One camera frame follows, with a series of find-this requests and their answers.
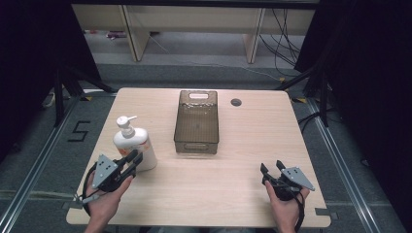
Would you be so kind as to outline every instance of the pump bottle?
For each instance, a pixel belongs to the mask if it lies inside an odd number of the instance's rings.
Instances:
[[[127,156],[136,149],[143,153],[143,160],[136,167],[136,172],[141,172],[153,169],[157,164],[157,159],[148,131],[130,125],[130,121],[136,117],[120,116],[118,118],[117,124],[120,131],[113,138],[113,143],[118,148],[121,156]]]

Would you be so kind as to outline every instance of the transparent plastic container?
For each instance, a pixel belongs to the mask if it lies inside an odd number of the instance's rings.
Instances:
[[[217,91],[181,91],[174,140],[177,153],[217,153],[219,143]]]

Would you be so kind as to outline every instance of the pump head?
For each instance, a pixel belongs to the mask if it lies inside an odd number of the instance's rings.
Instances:
[[[131,116],[131,117],[120,116],[118,120],[116,120],[116,123],[118,124],[118,127],[120,128],[127,128],[130,124],[130,120],[134,118],[137,118],[137,116]]]

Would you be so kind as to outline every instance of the human hand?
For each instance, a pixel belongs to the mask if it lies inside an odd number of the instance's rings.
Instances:
[[[291,201],[281,201],[276,196],[275,190],[269,181],[265,181],[264,185],[266,186],[267,194],[269,195],[273,218],[275,219],[278,230],[281,233],[294,233],[294,227],[299,219],[297,202],[294,199]],[[309,192],[309,189],[303,187],[300,191],[302,195],[297,195],[297,199],[302,203],[302,197],[306,199]]]
[[[95,191],[95,189],[91,187],[94,174],[95,172],[91,173],[87,181],[87,196]],[[100,197],[97,200],[88,203],[90,220],[85,232],[103,232],[103,229],[106,227],[109,220],[116,214],[120,199],[130,187],[132,180],[132,176],[127,177],[121,186],[113,192],[105,193],[103,191],[98,191],[96,193],[100,195]]]

